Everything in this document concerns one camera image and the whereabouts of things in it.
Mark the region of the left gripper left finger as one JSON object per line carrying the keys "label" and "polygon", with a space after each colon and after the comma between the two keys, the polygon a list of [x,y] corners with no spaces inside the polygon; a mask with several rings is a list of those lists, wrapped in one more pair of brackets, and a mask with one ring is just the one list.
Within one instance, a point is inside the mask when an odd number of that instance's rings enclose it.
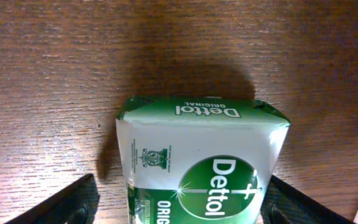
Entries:
{"label": "left gripper left finger", "polygon": [[8,224],[93,224],[100,195],[93,174],[86,174]]}

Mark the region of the green white soap bar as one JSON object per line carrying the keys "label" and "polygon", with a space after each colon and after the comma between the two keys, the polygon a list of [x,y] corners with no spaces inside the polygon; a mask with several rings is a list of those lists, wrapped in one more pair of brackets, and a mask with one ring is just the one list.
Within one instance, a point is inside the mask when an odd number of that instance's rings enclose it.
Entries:
{"label": "green white soap bar", "polygon": [[290,121],[259,100],[133,96],[116,119],[130,223],[255,223]]}

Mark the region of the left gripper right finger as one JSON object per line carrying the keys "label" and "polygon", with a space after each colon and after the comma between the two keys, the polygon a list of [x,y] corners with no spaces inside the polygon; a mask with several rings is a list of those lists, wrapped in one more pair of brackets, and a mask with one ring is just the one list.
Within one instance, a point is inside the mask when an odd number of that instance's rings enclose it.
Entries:
{"label": "left gripper right finger", "polygon": [[274,175],[260,213],[269,224],[354,224]]}

